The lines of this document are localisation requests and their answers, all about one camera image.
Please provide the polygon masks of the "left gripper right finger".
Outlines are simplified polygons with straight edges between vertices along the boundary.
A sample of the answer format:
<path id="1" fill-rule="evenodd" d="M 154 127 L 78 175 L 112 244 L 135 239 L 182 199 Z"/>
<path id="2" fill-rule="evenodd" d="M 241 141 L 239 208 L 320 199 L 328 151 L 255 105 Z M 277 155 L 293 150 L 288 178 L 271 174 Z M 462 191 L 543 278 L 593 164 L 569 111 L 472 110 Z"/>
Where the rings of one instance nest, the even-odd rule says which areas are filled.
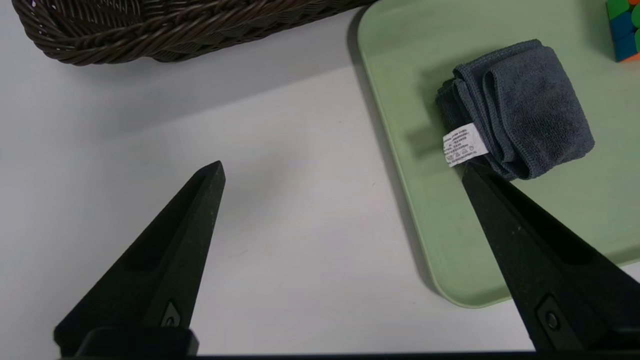
<path id="1" fill-rule="evenodd" d="M 461 181 L 536 351 L 638 353 L 638 281 L 490 167 Z"/>

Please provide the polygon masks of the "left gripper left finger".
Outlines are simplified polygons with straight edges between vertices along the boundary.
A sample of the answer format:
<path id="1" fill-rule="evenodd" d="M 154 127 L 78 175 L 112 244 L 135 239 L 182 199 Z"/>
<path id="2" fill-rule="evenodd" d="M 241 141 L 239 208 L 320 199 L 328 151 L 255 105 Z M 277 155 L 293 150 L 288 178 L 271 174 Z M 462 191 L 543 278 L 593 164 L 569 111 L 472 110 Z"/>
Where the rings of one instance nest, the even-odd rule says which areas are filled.
<path id="1" fill-rule="evenodd" d="M 62 358 L 186 358 L 226 184 L 200 168 L 54 329 Z"/>

